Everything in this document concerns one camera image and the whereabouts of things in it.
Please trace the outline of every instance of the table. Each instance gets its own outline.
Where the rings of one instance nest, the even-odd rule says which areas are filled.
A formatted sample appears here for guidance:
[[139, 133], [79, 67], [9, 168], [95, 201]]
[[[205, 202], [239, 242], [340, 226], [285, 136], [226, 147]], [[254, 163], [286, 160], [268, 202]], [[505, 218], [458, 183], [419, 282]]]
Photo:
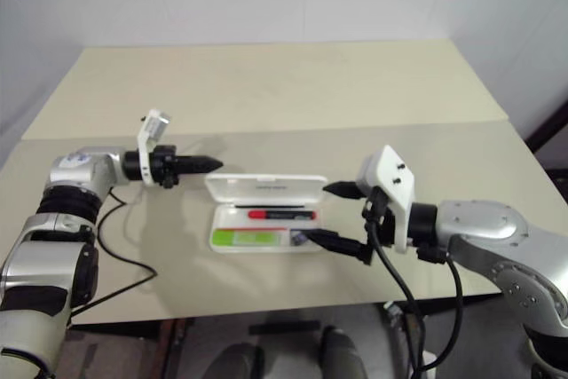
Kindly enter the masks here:
[[[337, 52], [350, 60], [339, 66]], [[312, 60], [301, 61], [304, 54]], [[208, 59], [218, 72], [216, 81], [214, 74], [202, 75], [207, 68], [197, 59]], [[292, 69], [283, 69], [280, 76], [277, 64]], [[380, 70], [378, 77], [373, 65]], [[353, 91], [341, 96], [354, 75], [360, 78], [352, 84]], [[307, 81], [328, 91], [316, 91], [315, 99], [307, 99], [302, 92]], [[224, 93], [231, 82], [237, 89]], [[270, 82], [271, 93], [279, 93], [278, 97], [264, 92]], [[168, 90], [152, 98], [160, 84]], [[290, 97], [288, 103], [281, 101], [285, 97]], [[267, 106], [267, 99], [274, 103]], [[314, 108], [310, 121], [298, 105]], [[447, 41], [87, 49], [0, 175], [0, 193], [17, 194], [0, 200], [0, 253], [8, 252], [23, 221], [35, 211], [56, 155], [86, 145], [133, 148], [136, 119], [143, 114], [138, 110], [154, 106], [174, 116], [165, 142], [176, 144], [180, 154], [218, 157], [225, 162], [222, 171], [350, 179], [364, 156], [389, 143], [416, 175], [419, 201], [495, 199], [519, 209], [538, 226], [568, 233], [562, 197]], [[270, 120], [258, 117], [262, 114]], [[117, 188], [122, 198], [137, 202], [109, 218], [104, 237], [119, 253], [154, 266], [160, 276], [77, 316], [76, 323], [402, 298], [377, 260], [369, 268], [327, 252], [234, 256], [212, 252], [207, 235], [215, 203], [202, 177], [184, 178], [170, 191], [141, 189], [140, 183]], [[361, 204], [327, 197], [324, 226], [364, 239]], [[102, 212], [111, 206], [108, 201]], [[390, 257], [417, 297], [454, 293], [446, 267], [426, 265], [413, 253], [391, 252]], [[105, 254], [99, 266], [99, 295], [142, 274]], [[467, 295], [497, 291], [486, 279], [461, 271]]]

